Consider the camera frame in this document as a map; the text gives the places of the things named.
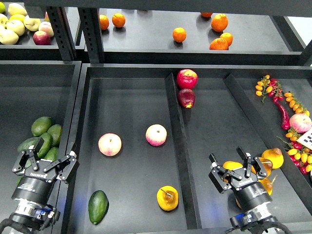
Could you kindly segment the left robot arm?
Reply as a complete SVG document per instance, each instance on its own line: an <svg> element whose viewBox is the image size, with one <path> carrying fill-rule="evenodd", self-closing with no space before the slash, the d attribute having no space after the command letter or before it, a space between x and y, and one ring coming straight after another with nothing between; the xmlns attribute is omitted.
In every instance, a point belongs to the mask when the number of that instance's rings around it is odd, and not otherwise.
<svg viewBox="0 0 312 234"><path fill-rule="evenodd" d="M39 150L44 140L40 138L27 150L22 150L12 168L20 176L12 199L18 202L17 208L0 223L0 230L11 227L21 234L34 234L58 221L60 212L48 203L57 181L68 184L79 167L76 144L55 161L40 159Z"/></svg>

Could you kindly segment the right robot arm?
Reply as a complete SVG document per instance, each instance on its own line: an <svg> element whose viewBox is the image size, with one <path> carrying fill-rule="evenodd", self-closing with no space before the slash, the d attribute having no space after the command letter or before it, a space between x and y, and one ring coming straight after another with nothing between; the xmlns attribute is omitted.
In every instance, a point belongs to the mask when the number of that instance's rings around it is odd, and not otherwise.
<svg viewBox="0 0 312 234"><path fill-rule="evenodd" d="M211 161L209 178L220 194L232 190L242 210L241 214L230 218L232 227L225 233L241 230L252 234L264 234L269 229L276 229L290 234L291 231L279 222L267 207L272 198L260 182L268 175L260 158L252 157L241 147L237 147L236 151L243 164L234 169L225 168L217 162L214 154L209 155Z"/></svg>

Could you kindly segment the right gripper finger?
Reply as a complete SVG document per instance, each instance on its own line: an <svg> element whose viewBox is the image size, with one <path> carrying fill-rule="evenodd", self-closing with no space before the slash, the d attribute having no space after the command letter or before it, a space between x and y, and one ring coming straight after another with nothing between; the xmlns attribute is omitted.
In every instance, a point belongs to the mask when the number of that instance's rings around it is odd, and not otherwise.
<svg viewBox="0 0 312 234"><path fill-rule="evenodd" d="M268 175L267 170L264 168L259 157L252 157L250 153L244 152L241 147L237 147L236 151L243 160L245 178L250 178L252 176L252 168L254 168L254 174L257 176L257 178L265 178Z"/></svg>
<svg viewBox="0 0 312 234"><path fill-rule="evenodd" d="M231 188L231 184L229 182L225 182L224 177L229 176L237 179L237 173L220 166L214 154L210 154L209 159L212 163L209 178L211 179L218 192L220 194L223 194L226 190Z"/></svg>

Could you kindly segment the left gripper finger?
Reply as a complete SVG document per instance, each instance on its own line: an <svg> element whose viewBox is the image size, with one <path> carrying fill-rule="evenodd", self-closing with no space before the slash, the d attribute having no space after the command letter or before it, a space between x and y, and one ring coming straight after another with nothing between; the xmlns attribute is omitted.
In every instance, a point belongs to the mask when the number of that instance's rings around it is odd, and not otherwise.
<svg viewBox="0 0 312 234"><path fill-rule="evenodd" d="M33 171L39 170L39 157L38 152L40 151L44 140L40 137L35 145L31 145L29 149L19 152L15 164L12 168L12 172L18 176L24 175L27 160L30 160Z"/></svg>
<svg viewBox="0 0 312 234"><path fill-rule="evenodd" d="M47 166L43 167L43 172L48 173L51 170L55 169L56 176L53 179L63 181L66 184L69 184L76 171L79 167L79 162L76 154L76 144L74 142L70 143L69 151L61 159L57 159L54 162L51 162Z"/></svg>

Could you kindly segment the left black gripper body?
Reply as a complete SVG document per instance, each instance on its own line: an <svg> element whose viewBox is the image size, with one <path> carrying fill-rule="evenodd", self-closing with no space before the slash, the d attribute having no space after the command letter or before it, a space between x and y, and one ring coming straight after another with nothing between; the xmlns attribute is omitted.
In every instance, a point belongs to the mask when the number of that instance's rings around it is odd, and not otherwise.
<svg viewBox="0 0 312 234"><path fill-rule="evenodd" d="M51 163L53 161L42 159L37 162L37 170L34 170L32 166L25 169L20 165L15 165L12 171L21 176L21 179L13 192L12 199L24 199L29 203L45 207L58 176L55 168L48 168Z"/></svg>

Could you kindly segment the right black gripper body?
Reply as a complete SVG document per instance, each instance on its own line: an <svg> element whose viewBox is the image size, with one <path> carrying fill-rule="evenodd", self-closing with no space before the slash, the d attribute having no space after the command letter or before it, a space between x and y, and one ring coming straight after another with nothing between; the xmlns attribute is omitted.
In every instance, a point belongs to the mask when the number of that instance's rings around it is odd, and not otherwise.
<svg viewBox="0 0 312 234"><path fill-rule="evenodd" d="M230 185L243 212L248 212L259 205L267 205L272 202L271 196L264 188L264 185L258 181L255 174L251 174L249 178L241 177L241 180L232 177Z"/></svg>

